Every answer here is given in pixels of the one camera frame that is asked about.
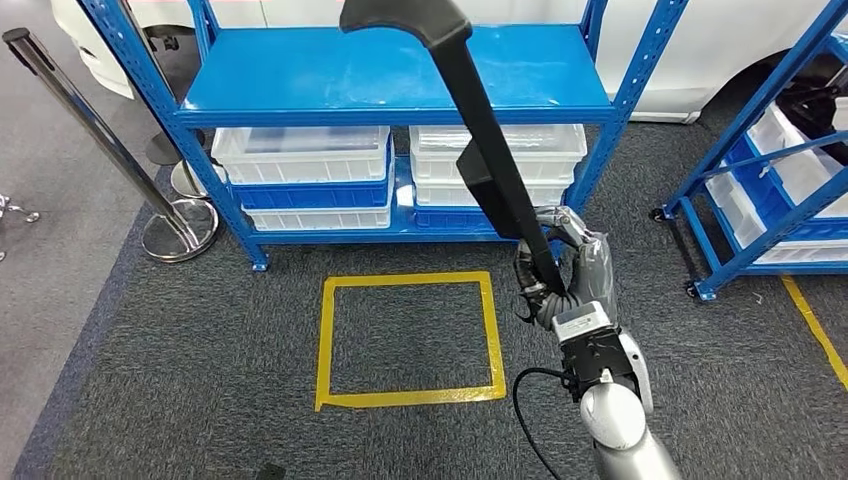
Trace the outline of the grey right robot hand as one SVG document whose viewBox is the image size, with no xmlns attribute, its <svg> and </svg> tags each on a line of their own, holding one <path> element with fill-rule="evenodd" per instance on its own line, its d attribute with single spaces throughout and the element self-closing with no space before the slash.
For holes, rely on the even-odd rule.
<svg viewBox="0 0 848 480">
<path fill-rule="evenodd" d="M 607 235 L 588 229 L 568 206 L 541 206 L 535 209 L 535 214 L 538 223 L 547 229 L 548 240 L 561 240 L 571 247 L 571 277 L 566 292 L 555 293 L 541 279 L 527 242 L 520 240 L 513 269 L 520 296 L 529 310 L 523 321 L 551 331 L 555 316 L 597 301 L 611 324 L 618 326 L 613 262 Z"/>
</svg>

